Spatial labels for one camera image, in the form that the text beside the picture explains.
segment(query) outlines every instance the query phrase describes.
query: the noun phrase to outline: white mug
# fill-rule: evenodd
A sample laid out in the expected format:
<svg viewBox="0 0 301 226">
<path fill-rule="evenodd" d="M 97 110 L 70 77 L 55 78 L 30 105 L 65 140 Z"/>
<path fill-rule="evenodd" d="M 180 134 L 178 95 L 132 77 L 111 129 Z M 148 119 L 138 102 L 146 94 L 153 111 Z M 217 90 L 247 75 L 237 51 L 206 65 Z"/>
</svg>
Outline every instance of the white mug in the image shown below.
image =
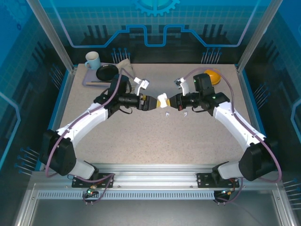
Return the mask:
<svg viewBox="0 0 301 226">
<path fill-rule="evenodd" d="M 88 52 L 86 54 L 86 60 L 85 66 L 88 69 L 97 70 L 101 66 L 99 54 L 97 52 Z"/>
</svg>

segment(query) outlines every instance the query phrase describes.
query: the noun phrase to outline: black bowl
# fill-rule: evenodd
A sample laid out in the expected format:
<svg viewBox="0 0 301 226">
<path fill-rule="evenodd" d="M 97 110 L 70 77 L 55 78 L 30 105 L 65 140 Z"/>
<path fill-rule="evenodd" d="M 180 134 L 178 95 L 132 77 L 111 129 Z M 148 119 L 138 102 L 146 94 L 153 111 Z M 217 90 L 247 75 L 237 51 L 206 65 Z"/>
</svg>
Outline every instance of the black bowl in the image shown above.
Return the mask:
<svg viewBox="0 0 301 226">
<path fill-rule="evenodd" d="M 97 69 L 96 77 L 100 81 L 111 81 L 118 73 L 119 70 L 115 65 L 102 65 Z"/>
</svg>

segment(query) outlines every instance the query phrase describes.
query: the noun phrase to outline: black mounting plate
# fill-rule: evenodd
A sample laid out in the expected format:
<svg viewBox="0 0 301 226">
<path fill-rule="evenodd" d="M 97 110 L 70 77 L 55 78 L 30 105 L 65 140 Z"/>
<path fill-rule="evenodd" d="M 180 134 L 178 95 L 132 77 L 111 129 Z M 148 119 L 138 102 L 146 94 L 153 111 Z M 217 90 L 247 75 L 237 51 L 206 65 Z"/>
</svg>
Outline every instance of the black mounting plate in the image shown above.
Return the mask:
<svg viewBox="0 0 301 226">
<path fill-rule="evenodd" d="M 220 181 L 219 185 L 215 184 L 211 173 L 197 173 L 198 188 L 233 188 L 229 180 Z M 235 182 L 235 188 L 239 187 L 239 181 Z"/>
<path fill-rule="evenodd" d="M 103 178 L 107 175 L 109 175 L 111 173 L 98 173 L 98 179 Z M 109 182 L 110 178 L 107 178 L 105 180 L 103 180 L 103 182 L 101 184 L 97 185 L 97 188 L 105 188 L 107 183 Z M 114 183 L 114 176 L 112 178 L 113 181 L 110 182 L 108 188 L 112 188 L 113 187 L 113 183 Z M 93 183 L 89 183 L 89 182 L 84 182 L 76 177 L 73 177 L 72 180 L 72 187 L 75 188 L 89 188 L 91 185 L 93 185 Z"/>
</svg>

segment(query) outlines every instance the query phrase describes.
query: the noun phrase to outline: speckled table surface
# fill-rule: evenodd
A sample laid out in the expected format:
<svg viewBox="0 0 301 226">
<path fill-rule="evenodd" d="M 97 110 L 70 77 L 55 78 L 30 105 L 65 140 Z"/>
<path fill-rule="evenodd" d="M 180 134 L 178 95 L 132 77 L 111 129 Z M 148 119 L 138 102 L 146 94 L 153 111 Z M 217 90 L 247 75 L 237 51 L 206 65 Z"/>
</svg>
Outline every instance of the speckled table surface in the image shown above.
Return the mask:
<svg viewBox="0 0 301 226">
<path fill-rule="evenodd" d="M 168 97 L 179 93 L 174 80 L 201 66 L 210 67 L 133 64 L 135 75 L 150 81 L 143 94 L 153 97 L 164 92 Z M 235 94 L 235 108 L 249 121 L 235 66 L 212 66 L 230 81 Z M 86 67 L 79 64 L 61 126 L 82 114 L 102 92 L 102 89 L 82 85 L 86 72 Z M 190 91 L 194 92 L 192 76 L 187 82 Z M 223 80 L 215 86 L 215 92 L 223 92 L 230 98 L 230 90 Z M 80 141 L 76 156 L 90 163 L 120 164 L 216 164 L 241 158 L 241 147 L 219 121 L 208 113 L 194 113 L 191 108 L 185 111 L 186 117 L 184 111 L 171 107 L 148 112 L 133 109 L 131 115 L 118 111 Z"/>
</svg>

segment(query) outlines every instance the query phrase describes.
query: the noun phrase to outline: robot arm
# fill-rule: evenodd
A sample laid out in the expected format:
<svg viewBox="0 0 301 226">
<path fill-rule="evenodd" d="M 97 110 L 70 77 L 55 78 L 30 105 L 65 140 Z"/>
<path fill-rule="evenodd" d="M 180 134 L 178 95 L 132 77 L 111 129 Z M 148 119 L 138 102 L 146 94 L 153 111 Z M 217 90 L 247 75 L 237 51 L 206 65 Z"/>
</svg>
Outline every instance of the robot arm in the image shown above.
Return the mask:
<svg viewBox="0 0 301 226">
<path fill-rule="evenodd" d="M 188 90 L 183 91 L 169 99 L 171 107 L 179 111 L 186 107 L 196 108 L 201 106 L 211 116 L 220 121 L 238 141 L 243 156 L 241 160 L 234 162 L 225 162 L 213 168 L 212 177 L 218 184 L 221 180 L 229 178 L 245 177 L 253 181 L 275 169 L 275 164 L 257 138 L 243 127 L 235 118 L 232 112 L 230 100 L 223 93 L 215 93 L 212 87 L 210 77 L 207 74 L 198 74 L 193 77 L 196 93 L 190 93 Z M 176 83 L 179 88 L 187 87 Z M 253 128 L 236 110 L 235 115 L 260 139 L 269 146 L 274 146 L 267 138 Z"/>
<path fill-rule="evenodd" d="M 126 93 L 128 77 L 122 75 L 117 94 L 106 106 L 99 108 L 112 96 L 117 85 L 117 77 L 115 77 L 108 89 L 108 94 L 102 93 L 98 96 L 82 115 L 57 131 L 46 131 L 43 135 L 40 161 L 44 164 L 47 163 L 53 146 L 63 135 L 51 159 L 50 168 L 62 176 L 71 174 L 84 179 L 97 178 L 97 175 L 95 175 L 98 174 L 96 167 L 86 161 L 77 159 L 74 148 L 87 133 L 99 123 L 111 117 L 121 106 L 126 108 L 135 107 L 142 111 L 149 111 L 157 107 L 155 98 L 140 94 L 140 89 L 145 89 L 148 81 L 139 80 L 139 82 L 139 89 L 134 94 Z"/>
</svg>

